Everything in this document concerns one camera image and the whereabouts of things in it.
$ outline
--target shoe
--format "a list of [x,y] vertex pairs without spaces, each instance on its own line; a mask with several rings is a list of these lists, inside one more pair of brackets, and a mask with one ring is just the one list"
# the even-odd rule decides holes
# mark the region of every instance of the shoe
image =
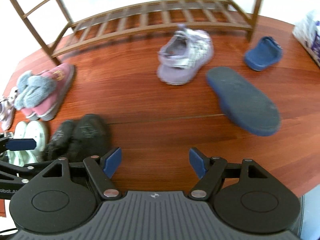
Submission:
[[3,131],[10,129],[13,123],[15,108],[14,101],[18,96],[18,88],[13,87],[7,98],[3,97],[0,99],[0,122]]
[[282,58],[282,48],[270,36],[260,39],[257,46],[248,50],[244,62],[253,70],[262,71]]
[[14,139],[32,138],[36,141],[34,150],[14,151],[15,160],[12,164],[24,166],[29,163],[44,161],[44,148],[48,140],[48,130],[41,121],[19,122],[14,132]]
[[44,160],[55,160],[67,152],[75,126],[76,123],[73,120],[66,120],[59,126],[44,148]]
[[279,130],[281,121],[276,105],[237,72],[215,67],[206,77],[219,97],[222,112],[233,123],[258,136],[270,136]]
[[[44,70],[37,75],[41,75],[47,71],[48,70]],[[26,93],[29,92],[29,89],[30,89],[29,84],[28,84],[28,79],[31,76],[34,76],[31,71],[26,71],[21,76],[19,76],[19,78],[17,80],[17,87],[18,87],[19,95],[17,96],[17,98],[14,102],[14,107],[17,110],[20,110],[25,115],[25,117],[27,119],[29,119],[30,121],[35,121],[35,120],[38,120],[39,117],[36,115],[36,113],[32,109],[26,108],[24,105],[24,96]]]
[[207,32],[194,31],[184,25],[179,25],[179,28],[159,51],[161,65],[157,75],[169,85],[190,82],[213,56],[213,45]]
[[63,63],[40,76],[28,78],[31,89],[25,94],[23,102],[42,120],[49,121],[57,114],[66,93],[71,87],[75,67]]
[[88,156],[102,157],[111,149],[111,136],[104,120],[96,114],[83,116],[72,133],[66,157],[70,162],[82,162]]

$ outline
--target metal rivet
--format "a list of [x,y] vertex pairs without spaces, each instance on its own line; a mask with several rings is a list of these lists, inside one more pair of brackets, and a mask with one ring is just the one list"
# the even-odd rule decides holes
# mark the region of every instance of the metal rivet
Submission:
[[200,190],[200,189],[197,189],[197,190],[193,190],[191,192],[191,196],[195,197],[195,198],[203,198],[207,195],[207,193],[204,191],[204,190]]
[[116,189],[107,189],[103,192],[106,197],[117,197],[119,195],[119,191]]

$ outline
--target white wall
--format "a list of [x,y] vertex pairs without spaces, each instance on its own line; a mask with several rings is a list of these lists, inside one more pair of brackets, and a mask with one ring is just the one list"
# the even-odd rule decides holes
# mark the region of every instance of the white wall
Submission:
[[[16,228],[16,226],[12,220],[12,217],[10,216],[10,213],[9,213],[9,203],[10,203],[10,200],[7,200],[7,199],[4,200],[5,213],[6,213],[7,217],[5,217],[5,218],[0,217],[0,231],[6,230],[6,229]],[[1,235],[10,235],[15,232],[16,231],[10,231],[10,232],[3,233]]]
[[[23,10],[27,12],[41,0],[18,0]],[[75,21],[96,13],[121,6],[151,1],[151,0],[63,0]],[[254,0],[235,0],[245,11],[251,12]],[[279,19],[291,24],[297,23],[310,10],[316,8],[319,0],[263,0],[260,14]],[[9,0],[0,0],[0,93],[3,93],[7,82],[17,63],[40,49],[39,44],[30,34],[22,20],[17,15]],[[66,24],[55,0],[48,2],[30,15],[32,24],[36,27],[44,41],[49,44],[55,40]],[[0,231],[11,228],[13,221],[0,218]]]

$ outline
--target plastic package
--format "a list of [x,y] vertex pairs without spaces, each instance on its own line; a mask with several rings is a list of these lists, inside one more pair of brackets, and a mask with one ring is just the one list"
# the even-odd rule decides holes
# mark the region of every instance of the plastic package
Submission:
[[320,67],[320,11],[309,12],[292,33]]

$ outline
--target slipper sole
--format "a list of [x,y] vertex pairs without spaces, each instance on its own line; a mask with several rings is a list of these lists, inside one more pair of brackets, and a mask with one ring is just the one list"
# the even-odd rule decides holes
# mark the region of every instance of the slipper sole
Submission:
[[30,121],[35,121],[38,120],[39,117],[37,116],[37,114],[35,112],[33,112],[31,115],[26,116],[27,119],[29,119]]
[[237,72],[216,67],[206,77],[220,99],[222,112],[236,125],[258,136],[279,130],[280,114],[275,104]]

